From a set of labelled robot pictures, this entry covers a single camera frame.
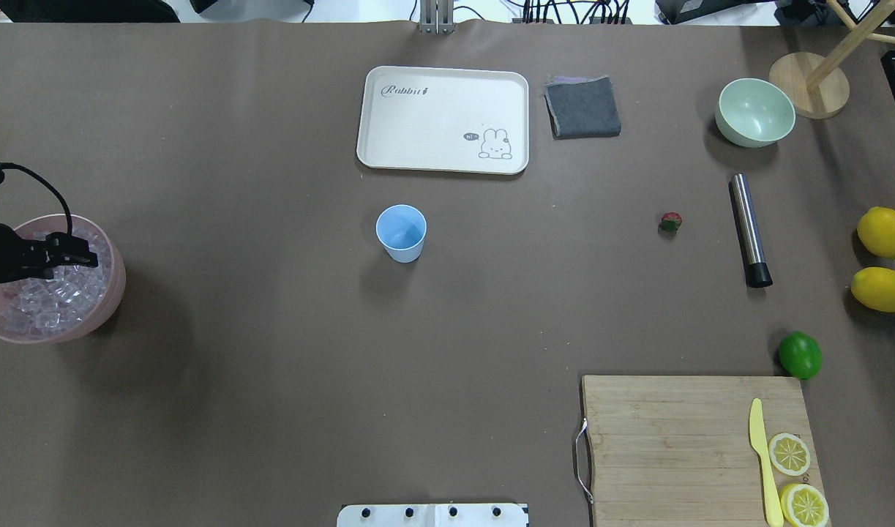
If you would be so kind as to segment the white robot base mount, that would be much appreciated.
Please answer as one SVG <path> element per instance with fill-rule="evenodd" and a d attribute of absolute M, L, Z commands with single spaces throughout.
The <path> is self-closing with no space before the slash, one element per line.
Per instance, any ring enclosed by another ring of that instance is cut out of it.
<path fill-rule="evenodd" d="M 350 504 L 337 526 L 530 526 L 526 504 Z"/>

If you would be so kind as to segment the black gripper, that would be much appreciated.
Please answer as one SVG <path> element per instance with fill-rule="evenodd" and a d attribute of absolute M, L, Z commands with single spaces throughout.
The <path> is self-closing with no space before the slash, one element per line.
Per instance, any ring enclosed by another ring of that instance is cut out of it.
<path fill-rule="evenodd" d="M 99 257 L 80 237 L 53 231 L 43 240 L 23 238 L 0 223 L 0 284 L 26 279 L 52 280 L 56 267 L 96 268 Z"/>

